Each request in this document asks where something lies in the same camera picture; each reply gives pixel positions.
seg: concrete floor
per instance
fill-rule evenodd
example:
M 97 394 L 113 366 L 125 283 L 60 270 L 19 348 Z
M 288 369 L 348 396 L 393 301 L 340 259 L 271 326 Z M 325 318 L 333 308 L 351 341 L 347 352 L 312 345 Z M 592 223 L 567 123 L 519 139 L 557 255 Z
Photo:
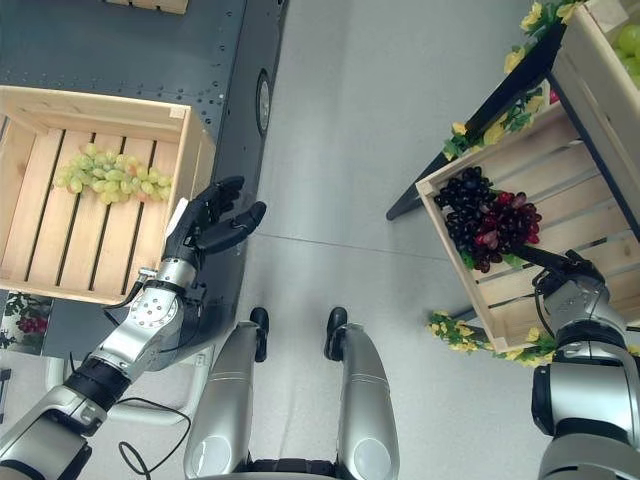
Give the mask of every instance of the concrete floor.
M 331 307 L 343 305 L 385 363 L 402 480 L 536 477 L 547 439 L 530 418 L 531 370 L 451 352 L 425 330 L 430 310 L 468 300 L 426 213 L 384 217 L 451 122 L 502 80 L 528 8 L 291 0 L 259 190 L 269 210 L 249 241 L 238 307 L 240 320 L 256 305 L 271 316 L 269 358 L 256 367 L 254 458 L 335 458 L 341 367 L 322 343 Z M 32 372 L 10 387 L 15 416 L 42 394 L 43 372 L 41 359 L 12 361 Z M 163 389 L 148 390 L 163 401 Z M 109 423 L 81 478 L 134 478 L 117 442 L 154 464 L 182 429 Z M 183 478 L 181 452 L 154 480 Z

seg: green grapes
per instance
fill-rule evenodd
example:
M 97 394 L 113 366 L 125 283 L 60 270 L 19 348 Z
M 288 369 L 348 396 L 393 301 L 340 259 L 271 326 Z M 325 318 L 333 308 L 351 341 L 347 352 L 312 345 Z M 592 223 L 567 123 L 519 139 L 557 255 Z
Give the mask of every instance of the green grapes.
M 614 52 L 636 88 L 640 76 L 640 25 L 625 25 L 613 42 Z
M 60 166 L 53 179 L 56 188 L 80 194 L 87 186 L 106 205 L 134 200 L 166 201 L 171 195 L 172 178 L 157 168 L 147 170 L 135 156 L 102 152 L 94 143 L 80 149 L 68 165 Z
M 625 25 L 620 30 L 618 45 L 620 45 L 620 50 L 627 55 L 634 55 L 636 48 L 640 46 L 640 25 Z

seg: robot leg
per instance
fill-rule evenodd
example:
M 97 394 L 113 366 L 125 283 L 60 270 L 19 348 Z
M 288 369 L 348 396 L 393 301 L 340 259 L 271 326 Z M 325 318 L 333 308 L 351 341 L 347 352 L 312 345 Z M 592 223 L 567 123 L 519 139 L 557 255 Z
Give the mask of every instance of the robot leg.
M 360 325 L 347 323 L 344 308 L 329 317 L 325 356 L 344 364 L 340 478 L 396 480 L 400 458 L 387 376 L 373 342 Z
M 253 364 L 267 354 L 269 317 L 256 308 L 224 344 L 204 388 L 184 456 L 187 479 L 242 470 L 249 460 Z

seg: wooden box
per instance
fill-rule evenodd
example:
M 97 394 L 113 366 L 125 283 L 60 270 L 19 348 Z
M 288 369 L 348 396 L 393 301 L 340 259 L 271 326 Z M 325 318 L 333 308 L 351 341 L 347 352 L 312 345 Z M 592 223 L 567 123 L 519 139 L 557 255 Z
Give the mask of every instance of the wooden box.
M 214 145 L 191 107 L 0 86 L 0 288 L 119 302 L 155 268 L 181 197 L 210 181 Z M 104 205 L 90 189 L 54 188 L 57 169 L 93 141 L 173 175 L 168 202 Z
M 540 327 L 531 281 L 541 268 L 492 264 L 487 274 L 465 268 L 433 197 L 448 179 L 480 165 L 498 190 L 524 191 L 542 215 L 540 248 L 575 249 L 607 279 L 611 303 L 629 322 L 640 319 L 640 245 L 562 106 L 541 113 L 531 128 L 465 156 L 416 184 L 449 258 L 498 352 L 526 345 Z
M 162 10 L 163 12 L 184 14 L 187 11 L 189 0 L 106 0 L 107 3 L 118 5 L 133 5 L 134 7 L 147 8 L 149 10 Z
M 590 0 L 580 6 L 552 76 L 640 221 L 640 90 L 611 46 L 628 23 L 640 24 L 637 0 Z

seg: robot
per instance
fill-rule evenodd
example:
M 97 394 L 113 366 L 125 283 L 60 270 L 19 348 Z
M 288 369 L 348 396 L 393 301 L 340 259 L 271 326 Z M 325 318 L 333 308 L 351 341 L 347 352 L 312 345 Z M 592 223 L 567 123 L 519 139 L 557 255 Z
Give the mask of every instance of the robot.
M 266 210 L 258 202 L 220 220 L 242 185 L 241 178 L 227 179 L 183 205 L 158 271 L 143 271 L 125 300 L 126 319 L 0 439 L 0 480 L 77 478 L 91 455 L 88 438 L 126 389 L 145 371 L 203 348 L 195 333 L 184 334 L 207 321 L 196 274 L 206 255 L 247 238 Z M 558 343 L 553 362 L 534 373 L 533 418 L 553 437 L 539 479 L 640 480 L 640 362 L 625 348 L 626 324 L 609 306 L 604 278 L 575 252 L 522 247 L 516 254 L 544 267 L 534 281 L 536 301 L 542 295 Z M 266 359 L 268 333 L 268 314 L 256 308 L 224 344 L 192 422 L 186 478 L 396 480 L 398 440 L 384 367 L 363 328 L 340 307 L 331 311 L 324 347 L 344 369 L 336 461 L 252 460 L 253 365 Z

